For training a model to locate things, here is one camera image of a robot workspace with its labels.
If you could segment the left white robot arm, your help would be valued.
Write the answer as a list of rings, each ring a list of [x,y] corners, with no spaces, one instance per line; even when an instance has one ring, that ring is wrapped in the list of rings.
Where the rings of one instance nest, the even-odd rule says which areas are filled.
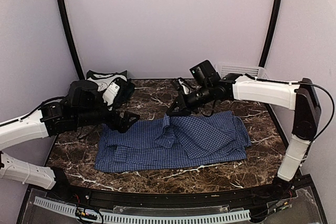
[[[60,102],[45,104],[32,113],[1,124],[1,178],[53,189],[63,201],[74,197],[74,189],[60,168],[37,166],[18,160],[4,149],[38,138],[49,138],[76,131],[85,126],[105,124],[112,130],[126,132],[139,120],[138,114],[110,110],[106,106],[90,109],[73,108]]]

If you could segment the blue checkered shirt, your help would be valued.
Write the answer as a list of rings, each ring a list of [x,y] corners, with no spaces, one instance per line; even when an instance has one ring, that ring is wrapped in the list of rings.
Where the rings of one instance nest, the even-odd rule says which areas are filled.
[[[138,121],[125,133],[103,127],[95,169],[104,173],[178,169],[246,159],[251,140],[231,111]]]

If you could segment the white and green raglan shirt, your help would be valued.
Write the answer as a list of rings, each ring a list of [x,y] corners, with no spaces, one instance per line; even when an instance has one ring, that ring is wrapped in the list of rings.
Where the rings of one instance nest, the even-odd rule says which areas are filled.
[[[98,73],[89,70],[86,73],[86,79],[92,81],[98,85],[98,91],[102,92],[114,81],[116,78],[121,78],[127,81],[127,71],[114,72],[114,73]]]

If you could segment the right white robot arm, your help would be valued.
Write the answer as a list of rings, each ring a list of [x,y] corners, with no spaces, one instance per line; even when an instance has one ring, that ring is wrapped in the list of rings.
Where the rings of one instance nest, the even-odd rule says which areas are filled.
[[[268,195],[278,200],[286,195],[292,180],[307,158],[309,148],[317,136],[321,106],[310,79],[285,82],[253,78],[247,74],[196,74],[200,88],[186,93],[180,79],[174,80],[178,95],[167,110],[169,116],[198,113],[203,105],[218,100],[253,101],[279,106],[294,112],[291,139],[285,156],[268,188]]]

